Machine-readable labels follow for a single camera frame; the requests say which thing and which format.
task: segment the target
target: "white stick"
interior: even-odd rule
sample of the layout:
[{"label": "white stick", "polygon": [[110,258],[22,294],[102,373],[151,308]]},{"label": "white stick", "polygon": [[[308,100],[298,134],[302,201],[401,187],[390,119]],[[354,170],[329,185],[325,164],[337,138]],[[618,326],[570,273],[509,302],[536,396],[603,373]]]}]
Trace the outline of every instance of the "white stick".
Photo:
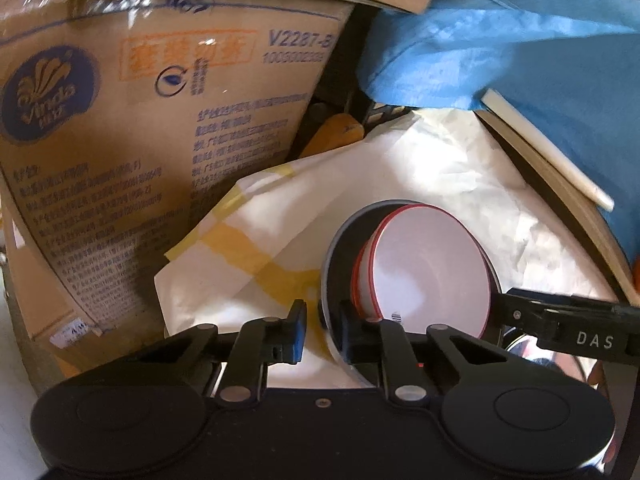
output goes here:
[{"label": "white stick", "polygon": [[540,155],[556,168],[588,199],[594,201],[603,209],[613,211],[613,199],[601,190],[588,176],[572,163],[554,143],[545,137],[525,116],[495,90],[487,90],[482,102],[500,117],[511,128],[516,130],[523,139],[533,146]]}]

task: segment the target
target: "blue fabric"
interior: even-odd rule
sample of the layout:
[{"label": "blue fabric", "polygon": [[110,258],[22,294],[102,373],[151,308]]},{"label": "blue fabric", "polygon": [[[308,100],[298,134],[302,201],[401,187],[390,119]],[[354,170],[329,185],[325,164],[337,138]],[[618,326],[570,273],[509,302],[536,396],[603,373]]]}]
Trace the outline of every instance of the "blue fabric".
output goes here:
[{"label": "blue fabric", "polygon": [[640,0],[434,0],[384,10],[358,68],[375,101],[478,109],[494,88],[616,202],[640,254]]}]

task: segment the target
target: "blue printed line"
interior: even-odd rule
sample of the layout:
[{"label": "blue printed line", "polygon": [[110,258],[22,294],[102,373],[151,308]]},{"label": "blue printed line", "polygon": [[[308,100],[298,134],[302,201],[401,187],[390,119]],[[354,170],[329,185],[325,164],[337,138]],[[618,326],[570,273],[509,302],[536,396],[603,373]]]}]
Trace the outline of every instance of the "blue printed line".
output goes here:
[{"label": "blue printed line", "polygon": [[[277,10],[279,12],[293,12],[295,14],[307,14],[309,16],[319,16],[320,18],[327,18],[329,20],[335,20],[337,22],[340,21],[338,16],[332,16],[330,14],[323,14],[322,12],[313,12],[312,10],[303,10],[303,9],[289,9],[287,7],[272,7],[272,6],[263,6],[263,5],[252,5],[252,4],[219,4],[212,3],[208,5],[209,7],[237,7],[241,9],[264,9],[264,10]],[[74,18],[66,18],[64,20],[57,20],[56,22],[47,23],[47,25],[41,25],[39,27],[32,28],[30,30],[25,30],[20,34],[16,34],[6,40],[0,40],[0,47],[5,46],[9,43],[13,43],[14,41],[22,40],[23,38],[27,38],[32,34],[37,34],[42,30],[47,30],[51,27],[57,27],[59,25],[64,25],[65,23],[78,22],[79,20],[85,20],[87,18],[96,18],[98,16],[109,16],[110,14],[118,14],[120,12],[129,12],[130,10],[145,10],[145,9],[167,9],[170,6],[166,4],[162,5],[154,5],[154,6],[143,6],[143,7],[129,7],[129,9],[117,9],[112,10],[110,12],[98,12],[97,14],[86,14],[84,16],[76,16]]]}]

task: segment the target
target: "screw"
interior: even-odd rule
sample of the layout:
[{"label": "screw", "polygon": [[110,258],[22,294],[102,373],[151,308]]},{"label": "screw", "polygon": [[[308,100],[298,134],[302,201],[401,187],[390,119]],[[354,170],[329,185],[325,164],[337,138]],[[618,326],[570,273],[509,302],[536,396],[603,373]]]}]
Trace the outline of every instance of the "screw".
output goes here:
[{"label": "screw", "polygon": [[427,396],[427,390],[415,384],[405,384],[396,388],[396,397],[404,402],[423,400]]},{"label": "screw", "polygon": [[245,402],[251,397],[251,390],[245,386],[227,386],[220,392],[220,398],[226,402]]}]

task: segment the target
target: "white wall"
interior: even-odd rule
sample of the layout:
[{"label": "white wall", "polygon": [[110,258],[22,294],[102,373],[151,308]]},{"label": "white wall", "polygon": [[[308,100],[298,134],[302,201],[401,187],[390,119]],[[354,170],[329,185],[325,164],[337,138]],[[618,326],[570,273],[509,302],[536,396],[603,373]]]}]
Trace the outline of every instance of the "white wall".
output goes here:
[{"label": "white wall", "polygon": [[46,471],[29,431],[36,395],[15,342],[0,277],[0,472],[12,480],[36,480]]}]

